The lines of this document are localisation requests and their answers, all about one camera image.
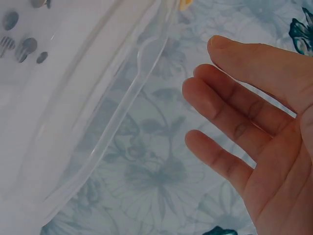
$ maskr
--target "palm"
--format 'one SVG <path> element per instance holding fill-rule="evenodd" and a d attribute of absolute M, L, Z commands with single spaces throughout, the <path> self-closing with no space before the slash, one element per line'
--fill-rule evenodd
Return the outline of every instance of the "palm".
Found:
<path fill-rule="evenodd" d="M 310 234 L 312 161 L 299 124 L 291 122 L 264 148 L 243 199 L 259 234 Z"/>
<path fill-rule="evenodd" d="M 195 77 L 184 82 L 184 97 L 245 150 L 256 167 L 251 168 L 199 131 L 186 135 L 188 147 L 230 181 L 259 235 L 313 234 L 313 79 L 305 76 L 311 75 L 312 58 L 225 39 L 215 47 L 209 44 L 209 52 L 222 70 L 275 94 L 297 118 L 217 68 L 201 65 Z"/>

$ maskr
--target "clear plastic container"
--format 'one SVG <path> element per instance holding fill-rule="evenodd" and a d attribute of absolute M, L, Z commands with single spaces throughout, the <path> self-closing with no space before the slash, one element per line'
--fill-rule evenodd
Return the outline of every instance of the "clear plastic container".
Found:
<path fill-rule="evenodd" d="M 34 1 L 0 2 L 3 19 L 19 14 L 13 29 L 1 31 L 16 40 L 0 59 L 1 234 L 38 234 L 84 184 L 154 68 L 178 9 L 177 0 Z M 136 71 L 125 74 L 134 62 Z M 110 104 L 114 86 L 125 89 Z M 99 107 L 107 107 L 99 138 L 82 147 Z"/>

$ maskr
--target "leaf pattern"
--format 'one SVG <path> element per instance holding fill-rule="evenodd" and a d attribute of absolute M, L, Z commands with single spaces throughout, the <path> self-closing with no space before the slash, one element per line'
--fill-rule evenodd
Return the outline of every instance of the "leaf pattern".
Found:
<path fill-rule="evenodd" d="M 312 0 L 195 0 L 178 12 L 160 60 L 99 166 L 42 235 L 256 235 L 239 195 L 191 154 L 184 134 L 199 129 L 255 163 L 184 100 L 181 86 L 195 66 L 211 63 L 206 44 L 214 34 L 312 56 L 312 12 Z M 149 38 L 159 20 L 139 40 Z M 92 152 L 120 93 L 131 86 L 137 52 L 117 70 L 121 76 L 98 107 L 78 156 Z"/>

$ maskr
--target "floral tablecloth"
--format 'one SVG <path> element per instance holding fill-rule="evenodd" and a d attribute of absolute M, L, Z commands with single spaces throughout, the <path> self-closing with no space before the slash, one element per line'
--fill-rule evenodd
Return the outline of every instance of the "floral tablecloth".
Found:
<path fill-rule="evenodd" d="M 312 0 L 195 0 L 178 15 L 160 61 L 100 165 L 42 235 L 256 234 L 238 194 L 188 151 L 184 134 L 200 129 L 253 162 L 184 101 L 181 86 L 194 67 L 210 63 L 206 42 L 214 34 L 313 56 L 310 12 Z M 125 68 L 126 75 L 131 72 L 132 66 Z M 102 118 L 100 112 L 89 141 L 99 135 Z"/>

